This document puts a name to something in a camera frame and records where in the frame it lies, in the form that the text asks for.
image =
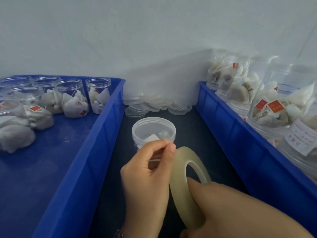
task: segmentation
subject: roll of transparent tape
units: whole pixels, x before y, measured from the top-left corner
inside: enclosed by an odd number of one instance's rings
[[[177,149],[170,180],[174,204],[187,228],[199,228],[204,224],[205,216],[189,192],[186,178],[187,165],[195,170],[202,184],[210,182],[211,178],[194,151],[187,147]]]

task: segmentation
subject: bracelet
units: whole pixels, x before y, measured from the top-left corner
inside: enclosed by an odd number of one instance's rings
[[[114,238],[126,238],[125,235],[121,232],[120,229],[117,230],[116,234],[114,235]]]

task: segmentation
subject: blue tray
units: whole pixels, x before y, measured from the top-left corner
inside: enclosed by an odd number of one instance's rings
[[[250,194],[317,237],[317,185],[200,82],[196,109]]]
[[[87,237],[124,114],[124,82],[111,78],[100,115],[56,115],[31,146],[0,153],[1,237]]]

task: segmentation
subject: dark table surface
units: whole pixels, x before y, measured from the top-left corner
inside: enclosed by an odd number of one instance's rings
[[[217,183],[231,186],[248,193],[246,187],[235,172],[216,139],[195,108],[184,116],[175,116],[167,110],[149,112],[145,117],[161,117],[171,121],[176,127],[177,148],[187,146],[200,157],[211,179]],[[121,188],[120,169],[136,153],[132,139],[132,126],[139,119],[123,117],[111,161],[100,193],[89,238],[112,238],[124,222],[125,201]],[[198,180],[191,167],[187,167],[187,176]],[[172,196],[168,202],[167,212],[159,237],[179,237],[185,226],[177,213]]]

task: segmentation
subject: stack of lids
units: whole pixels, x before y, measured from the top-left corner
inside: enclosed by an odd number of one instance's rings
[[[129,118],[142,118],[149,111],[159,112],[166,110],[172,104],[171,100],[163,98],[161,95],[147,96],[144,94],[125,95],[123,96],[123,103],[129,105],[125,109],[125,115]]]
[[[185,115],[192,110],[192,105],[189,105],[186,101],[175,99],[167,110],[174,115]]]

